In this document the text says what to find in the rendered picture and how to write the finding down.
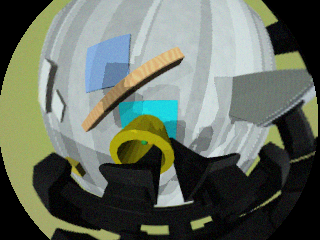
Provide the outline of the yellow rectangular block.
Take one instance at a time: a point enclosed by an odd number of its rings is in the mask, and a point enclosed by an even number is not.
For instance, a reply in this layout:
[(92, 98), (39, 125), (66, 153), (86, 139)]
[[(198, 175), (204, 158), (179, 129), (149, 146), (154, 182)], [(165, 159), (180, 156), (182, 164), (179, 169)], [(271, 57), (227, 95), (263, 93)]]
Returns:
[(80, 165), (80, 161), (71, 160), (68, 156), (65, 156), (65, 159), (69, 161), (72, 165), (72, 173), (76, 173), (77, 176), (83, 177), (85, 175), (85, 171), (83, 169), (83, 165)]

